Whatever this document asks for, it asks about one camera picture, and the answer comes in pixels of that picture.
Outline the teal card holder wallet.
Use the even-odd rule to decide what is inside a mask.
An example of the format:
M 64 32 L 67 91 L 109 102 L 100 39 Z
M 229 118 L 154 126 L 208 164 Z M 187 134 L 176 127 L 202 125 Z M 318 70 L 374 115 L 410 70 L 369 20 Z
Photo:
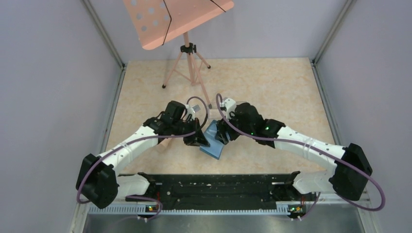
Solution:
M 223 120 L 213 120 L 209 124 L 209 126 L 204 132 L 204 135 L 206 139 L 208 140 L 208 142 L 210 143 L 210 147 L 200 147 L 200 151 L 213 157 L 214 159 L 219 160 L 225 145 L 215 139 L 215 135 L 217 132 L 217 128 L 216 128 L 217 123 L 223 123 Z

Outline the clear plastic box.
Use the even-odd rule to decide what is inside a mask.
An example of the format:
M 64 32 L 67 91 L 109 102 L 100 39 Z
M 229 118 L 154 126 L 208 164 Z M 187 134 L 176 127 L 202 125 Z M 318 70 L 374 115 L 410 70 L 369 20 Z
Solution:
M 232 105 L 229 107 L 229 112 L 234 112 L 235 109 L 236 109 L 236 107 L 237 107 L 238 105 L 240 105 L 240 104 L 243 104 L 243 103 L 245 103 L 245 101 L 237 101 L 237 102 L 235 102 L 234 104 L 232 104 Z M 223 115 L 224 115 L 225 117 L 226 117 L 227 114 L 229 113 L 229 112 L 224 111 L 224 110 L 222 110 L 222 112 L 223 112 Z M 216 104 L 213 104 L 213 105 L 212 105 L 212 109 L 209 109 L 209 110 L 208 110 L 208 119 L 210 119 L 210 120 L 212 120 L 212 119 L 219 120 L 219 119 L 221 119 L 221 118 L 222 118 L 222 117 L 221 117 L 221 115 L 220 115 L 220 113 L 219 113 L 219 110 L 218 110 L 218 108 L 217 108 L 217 105 L 216 105 Z

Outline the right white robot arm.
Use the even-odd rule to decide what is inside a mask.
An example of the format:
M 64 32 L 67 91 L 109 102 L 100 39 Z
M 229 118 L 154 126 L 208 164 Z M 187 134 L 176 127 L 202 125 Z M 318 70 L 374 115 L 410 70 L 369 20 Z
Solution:
M 285 123 L 263 118 L 256 107 L 217 94 L 216 103 L 222 119 L 218 121 L 216 139 L 227 144 L 239 136 L 260 145 L 292 152 L 321 166 L 317 172 L 297 171 L 285 186 L 291 200 L 311 192 L 333 192 L 350 201 L 359 201 L 373 170 L 361 146 L 334 145 L 293 130 Z

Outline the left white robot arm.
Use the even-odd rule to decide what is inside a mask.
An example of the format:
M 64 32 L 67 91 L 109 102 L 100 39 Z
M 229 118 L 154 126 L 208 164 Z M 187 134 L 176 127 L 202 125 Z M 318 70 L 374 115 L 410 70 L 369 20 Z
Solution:
M 138 175 L 121 181 L 120 172 L 146 150 L 165 139 L 182 138 L 187 146 L 206 146 L 201 123 L 196 117 L 198 105 L 170 101 L 166 109 L 155 117 L 148 118 L 127 139 L 99 155 L 88 154 L 82 160 L 76 182 L 76 201 L 79 204 L 93 203 L 100 209 L 110 205 L 120 191 L 126 196 L 139 195 L 143 200 L 154 198 L 156 188 L 146 178 Z

